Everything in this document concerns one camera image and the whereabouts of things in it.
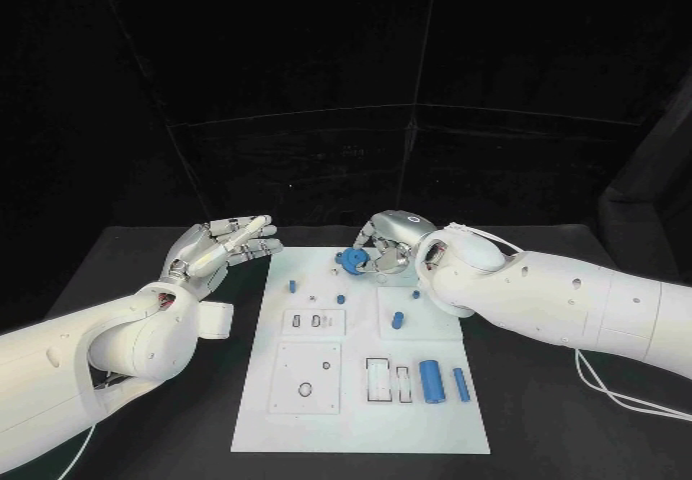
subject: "white board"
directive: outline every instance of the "white board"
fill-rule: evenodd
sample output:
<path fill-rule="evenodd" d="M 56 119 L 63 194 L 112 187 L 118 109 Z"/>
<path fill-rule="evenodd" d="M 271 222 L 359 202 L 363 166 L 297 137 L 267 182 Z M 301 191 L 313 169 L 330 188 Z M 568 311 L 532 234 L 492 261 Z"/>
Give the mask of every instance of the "white board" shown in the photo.
<path fill-rule="evenodd" d="M 339 251 L 343 248 L 285 248 L 273 257 L 231 451 L 490 453 L 458 320 L 450 323 L 450 316 L 428 305 L 422 292 L 420 299 L 404 302 L 417 285 L 411 270 L 394 276 L 352 276 L 339 267 L 335 275 Z M 296 293 L 288 290 L 290 280 L 297 284 Z M 337 303 L 337 295 L 346 297 L 343 304 Z M 386 302 L 405 314 L 404 326 L 395 332 L 382 326 L 391 328 L 391 320 L 384 321 L 391 306 L 384 307 L 381 314 L 381 303 Z M 336 322 L 337 329 L 327 328 L 324 335 L 316 334 L 319 328 L 311 326 L 316 330 L 290 334 L 294 327 L 287 323 L 293 318 L 287 317 L 288 310 L 345 311 L 345 330 Z M 285 358 L 280 349 L 288 344 L 290 350 L 300 353 L 290 357 L 290 363 L 281 363 Z M 337 404 L 330 396 L 336 375 L 323 378 L 320 375 L 329 370 L 319 371 L 335 344 L 340 345 L 339 360 L 332 360 L 339 363 L 339 371 L 333 370 L 339 373 Z M 391 402 L 368 402 L 368 358 L 389 362 Z M 424 360 L 440 363 L 447 397 L 440 404 L 424 401 L 418 370 Z M 397 376 L 401 367 L 408 368 L 409 387 Z M 464 371 L 471 396 L 466 403 L 456 387 L 456 367 Z M 316 396 L 314 402 L 306 403 L 297 389 L 313 381 L 319 390 L 313 389 L 307 398 L 317 392 L 324 397 Z M 409 398 L 404 392 L 411 403 L 401 402 L 399 385 L 411 389 Z M 280 405 L 288 405 L 281 413 Z M 336 413 L 327 411 L 330 405 Z"/>

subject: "robotic hand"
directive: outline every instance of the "robotic hand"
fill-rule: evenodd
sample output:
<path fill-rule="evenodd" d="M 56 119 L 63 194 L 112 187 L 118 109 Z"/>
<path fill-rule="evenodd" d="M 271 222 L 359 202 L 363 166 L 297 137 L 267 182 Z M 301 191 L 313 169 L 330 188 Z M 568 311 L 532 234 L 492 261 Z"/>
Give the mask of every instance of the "robotic hand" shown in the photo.
<path fill-rule="evenodd" d="M 200 300 L 226 267 L 278 253 L 271 217 L 195 225 L 157 282 L 0 337 L 0 473 L 36 458 L 183 370 L 198 337 L 229 335 L 232 305 Z M 92 379 L 89 365 L 108 372 Z"/>
<path fill-rule="evenodd" d="M 362 251 L 371 238 L 382 254 L 375 260 Z M 505 255 L 490 240 L 516 253 Z M 418 215 L 385 211 L 365 225 L 342 264 L 355 274 L 398 273 L 409 262 L 446 312 L 479 312 L 500 328 L 575 348 L 577 355 L 580 349 L 607 352 L 692 378 L 691 288 L 525 252 L 464 225 L 437 230 Z"/>

